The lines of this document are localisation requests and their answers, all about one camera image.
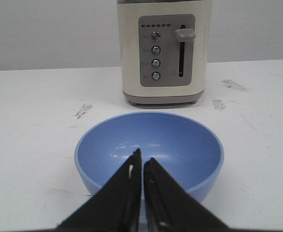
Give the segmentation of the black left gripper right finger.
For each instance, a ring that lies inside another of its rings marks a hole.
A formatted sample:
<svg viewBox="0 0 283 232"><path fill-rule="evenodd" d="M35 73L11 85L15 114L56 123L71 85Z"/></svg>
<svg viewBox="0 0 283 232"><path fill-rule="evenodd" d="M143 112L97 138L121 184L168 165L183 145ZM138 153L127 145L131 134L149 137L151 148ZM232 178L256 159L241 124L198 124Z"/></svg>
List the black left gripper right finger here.
<svg viewBox="0 0 283 232"><path fill-rule="evenodd" d="M149 232L228 232L230 228L192 198L151 158L144 165Z"/></svg>

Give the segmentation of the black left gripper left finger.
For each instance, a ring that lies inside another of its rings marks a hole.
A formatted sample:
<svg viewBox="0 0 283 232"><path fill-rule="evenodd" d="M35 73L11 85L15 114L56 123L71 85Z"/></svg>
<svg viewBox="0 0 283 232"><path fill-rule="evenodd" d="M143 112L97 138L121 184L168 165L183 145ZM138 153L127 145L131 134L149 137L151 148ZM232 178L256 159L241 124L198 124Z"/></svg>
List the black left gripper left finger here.
<svg viewBox="0 0 283 232"><path fill-rule="evenodd" d="M56 231L138 231L141 187L142 159L138 148L101 190L58 225Z"/></svg>

